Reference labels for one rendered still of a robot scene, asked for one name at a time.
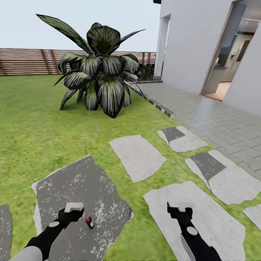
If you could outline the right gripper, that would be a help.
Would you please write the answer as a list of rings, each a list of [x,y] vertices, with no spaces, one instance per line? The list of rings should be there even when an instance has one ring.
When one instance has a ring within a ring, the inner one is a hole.
[[[192,219],[192,209],[191,208],[185,208],[185,212],[180,212],[179,209],[175,209],[174,207],[170,207],[167,206],[167,211],[168,213],[171,214],[171,218],[172,219],[177,219],[178,222],[180,221],[180,219],[182,218],[188,218],[188,219]]]

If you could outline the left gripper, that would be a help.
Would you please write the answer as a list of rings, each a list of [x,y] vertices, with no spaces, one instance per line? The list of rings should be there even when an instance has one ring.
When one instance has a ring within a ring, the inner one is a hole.
[[[81,210],[73,209],[71,212],[65,212],[65,210],[60,210],[58,213],[58,218],[60,217],[66,217],[69,221],[69,224],[71,222],[77,222],[80,217],[82,217],[84,212],[84,208]]]

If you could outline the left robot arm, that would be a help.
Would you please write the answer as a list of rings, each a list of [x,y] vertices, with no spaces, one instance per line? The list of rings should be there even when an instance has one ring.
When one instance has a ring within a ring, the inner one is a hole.
[[[83,203],[68,202],[64,210],[60,210],[58,218],[48,224],[45,231],[33,237],[26,247],[9,261],[46,261],[63,238],[68,224],[77,222],[82,217]],[[81,208],[81,210],[72,209]]]

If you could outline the pesticide atomizer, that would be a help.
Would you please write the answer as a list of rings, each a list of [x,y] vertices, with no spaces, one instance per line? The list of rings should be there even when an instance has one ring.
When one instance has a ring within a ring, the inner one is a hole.
[[[93,229],[94,228],[94,223],[92,221],[92,219],[90,217],[88,217],[88,220],[86,220],[86,223],[87,223],[87,226],[90,228],[90,229]]]

